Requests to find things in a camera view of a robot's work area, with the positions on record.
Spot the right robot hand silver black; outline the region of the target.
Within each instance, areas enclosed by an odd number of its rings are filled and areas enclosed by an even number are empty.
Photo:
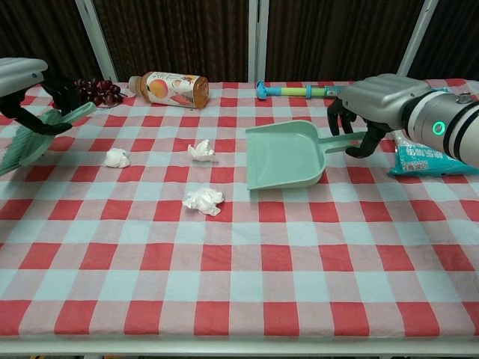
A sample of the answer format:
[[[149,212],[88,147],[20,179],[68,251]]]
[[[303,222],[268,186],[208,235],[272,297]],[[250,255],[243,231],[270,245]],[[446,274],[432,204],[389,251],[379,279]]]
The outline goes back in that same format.
[[[426,82],[392,73],[344,86],[327,109],[331,134],[339,135],[339,129],[352,133],[351,123],[361,117],[367,131],[359,146],[348,147],[345,152],[357,159],[368,157],[387,133],[401,129],[404,106],[429,92]]]

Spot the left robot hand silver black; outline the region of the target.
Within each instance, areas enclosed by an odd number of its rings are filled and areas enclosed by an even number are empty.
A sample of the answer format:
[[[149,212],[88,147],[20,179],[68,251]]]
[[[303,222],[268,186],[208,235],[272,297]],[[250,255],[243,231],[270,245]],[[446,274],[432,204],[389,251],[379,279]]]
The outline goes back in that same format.
[[[72,79],[56,73],[36,58],[1,59],[1,113],[41,135],[59,135],[72,128],[69,123],[49,125],[21,106],[26,91],[35,85],[53,98],[63,116],[81,106],[81,98]]]

